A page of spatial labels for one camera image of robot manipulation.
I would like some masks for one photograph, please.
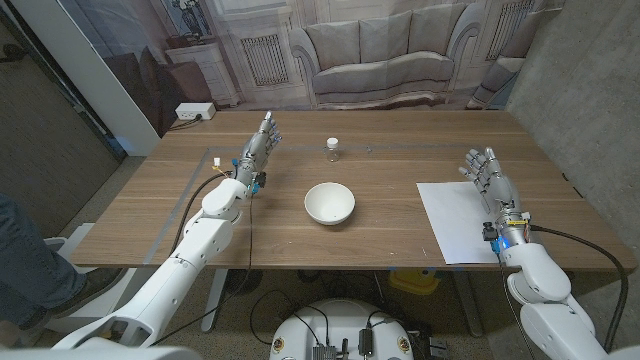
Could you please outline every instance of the white paper sheet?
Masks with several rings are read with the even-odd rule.
[[[493,221],[471,182],[418,183],[422,203],[447,264],[497,263],[482,238],[482,223]]]

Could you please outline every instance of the connector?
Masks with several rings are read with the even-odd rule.
[[[215,113],[213,103],[182,103],[176,108],[179,120],[194,120],[198,115],[203,120],[210,120]]]
[[[358,343],[358,352],[360,356],[365,358],[373,355],[373,330],[369,327],[360,330],[360,341]]]

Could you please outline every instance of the white bowl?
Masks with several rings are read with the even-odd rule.
[[[304,197],[304,207],[313,220],[324,225],[336,225],[346,220],[356,199],[346,186],[337,183],[318,184]]]

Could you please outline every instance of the wooden table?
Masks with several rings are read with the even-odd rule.
[[[263,116],[217,113],[213,121],[169,132],[72,260],[82,266],[161,264],[188,198],[214,174],[213,157],[231,168],[231,158],[239,156]],[[417,182],[465,181],[457,170],[465,165],[465,154],[485,146],[494,148],[536,224],[584,237],[609,250],[627,269],[637,266],[631,251],[506,112],[304,111],[275,112],[274,118],[283,141],[269,158],[266,188],[253,199],[252,268],[497,268],[446,265],[416,187]],[[332,136],[343,148],[336,163],[323,153]],[[352,216],[337,226],[316,223],[304,209],[306,192],[327,181],[346,185],[356,198]],[[245,216],[231,245],[211,266],[249,266],[248,203],[242,208]],[[564,269],[614,269],[586,246],[547,234],[542,239]]]

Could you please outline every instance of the small glass jar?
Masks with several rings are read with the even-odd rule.
[[[340,150],[338,149],[338,139],[327,139],[327,160],[335,162],[340,160]]]

